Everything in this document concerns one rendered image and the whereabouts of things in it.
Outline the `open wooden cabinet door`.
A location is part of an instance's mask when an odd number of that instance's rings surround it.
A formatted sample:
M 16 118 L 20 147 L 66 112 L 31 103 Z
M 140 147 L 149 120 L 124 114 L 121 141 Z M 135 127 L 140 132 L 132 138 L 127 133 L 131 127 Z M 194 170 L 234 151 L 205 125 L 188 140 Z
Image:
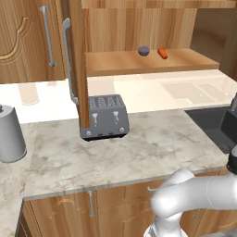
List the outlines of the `open wooden cabinet door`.
M 90 127 L 85 43 L 81 0 L 60 0 L 63 19 L 70 19 L 68 36 L 69 59 L 72 69 L 72 91 L 78 96 L 77 105 L 80 124 Z

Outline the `purple eggplant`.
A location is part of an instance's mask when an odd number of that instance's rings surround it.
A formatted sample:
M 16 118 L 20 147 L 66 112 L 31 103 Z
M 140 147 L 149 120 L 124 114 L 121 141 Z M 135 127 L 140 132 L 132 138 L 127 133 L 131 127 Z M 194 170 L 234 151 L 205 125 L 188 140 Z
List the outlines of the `purple eggplant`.
M 150 49 L 147 46 L 140 46 L 138 48 L 138 53 L 140 56 L 148 56 L 150 53 Z

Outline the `orange carrot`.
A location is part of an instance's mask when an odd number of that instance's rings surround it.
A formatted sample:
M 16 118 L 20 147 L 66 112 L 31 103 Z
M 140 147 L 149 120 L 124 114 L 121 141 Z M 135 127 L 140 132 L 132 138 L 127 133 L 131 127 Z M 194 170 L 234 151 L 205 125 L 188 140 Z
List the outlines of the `orange carrot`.
M 164 48 L 158 48 L 157 49 L 157 52 L 159 53 L 159 55 L 163 58 L 163 59 L 167 59 L 168 58 L 168 55 L 165 51 Z

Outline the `wooden base cabinet door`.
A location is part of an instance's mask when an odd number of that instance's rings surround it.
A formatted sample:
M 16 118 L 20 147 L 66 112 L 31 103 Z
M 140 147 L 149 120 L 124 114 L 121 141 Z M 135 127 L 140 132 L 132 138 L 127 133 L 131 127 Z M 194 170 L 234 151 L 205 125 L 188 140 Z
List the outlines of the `wooden base cabinet door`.
M 21 226 L 27 237 L 99 237 L 96 198 L 88 191 L 26 201 Z
M 181 228 L 189 237 L 201 237 L 220 231 L 237 228 L 237 210 L 201 209 L 195 218 L 195 210 L 181 216 Z
M 151 192 L 162 181 L 149 181 L 97 191 L 100 237 L 143 237 L 155 219 Z

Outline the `closed wooden cabinet door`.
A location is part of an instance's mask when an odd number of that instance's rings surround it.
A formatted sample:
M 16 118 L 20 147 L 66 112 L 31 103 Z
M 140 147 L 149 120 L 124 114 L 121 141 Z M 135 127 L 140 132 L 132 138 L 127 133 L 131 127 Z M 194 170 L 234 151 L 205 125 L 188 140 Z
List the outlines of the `closed wooden cabinet door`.
M 50 67 L 41 6 L 47 6 L 56 67 Z M 0 84 L 65 78 L 56 0 L 0 0 Z

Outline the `grey four-slot toaster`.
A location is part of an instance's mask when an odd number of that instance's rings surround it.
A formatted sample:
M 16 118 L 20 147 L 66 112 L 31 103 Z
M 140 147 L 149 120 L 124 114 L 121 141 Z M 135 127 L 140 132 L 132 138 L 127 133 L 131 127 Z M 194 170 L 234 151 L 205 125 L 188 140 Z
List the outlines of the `grey four-slot toaster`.
M 123 137 L 130 131 L 126 106 L 119 94 L 89 97 L 91 125 L 80 128 L 85 141 Z

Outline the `dark grey sink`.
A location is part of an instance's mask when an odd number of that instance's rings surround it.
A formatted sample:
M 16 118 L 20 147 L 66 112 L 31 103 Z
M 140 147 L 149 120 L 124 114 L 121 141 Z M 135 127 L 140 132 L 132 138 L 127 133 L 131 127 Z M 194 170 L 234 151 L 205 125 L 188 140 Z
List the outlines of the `dark grey sink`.
M 224 153 L 237 144 L 237 112 L 228 106 L 186 110 L 185 113 Z

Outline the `grey cylindrical canister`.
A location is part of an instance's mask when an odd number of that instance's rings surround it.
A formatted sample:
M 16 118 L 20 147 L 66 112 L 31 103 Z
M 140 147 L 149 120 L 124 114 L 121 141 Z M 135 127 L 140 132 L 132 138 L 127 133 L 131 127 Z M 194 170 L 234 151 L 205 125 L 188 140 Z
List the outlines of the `grey cylindrical canister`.
M 0 161 L 13 163 L 27 154 L 16 109 L 0 105 Z

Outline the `open wooden wall cabinet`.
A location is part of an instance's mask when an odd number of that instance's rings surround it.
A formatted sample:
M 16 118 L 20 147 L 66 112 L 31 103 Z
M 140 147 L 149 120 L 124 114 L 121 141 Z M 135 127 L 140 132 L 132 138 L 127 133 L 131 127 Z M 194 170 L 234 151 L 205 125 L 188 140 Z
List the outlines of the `open wooden wall cabinet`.
M 81 5 L 90 77 L 217 69 L 237 10 L 237 0 L 81 0 Z M 148 56 L 139 55 L 140 46 L 150 49 Z

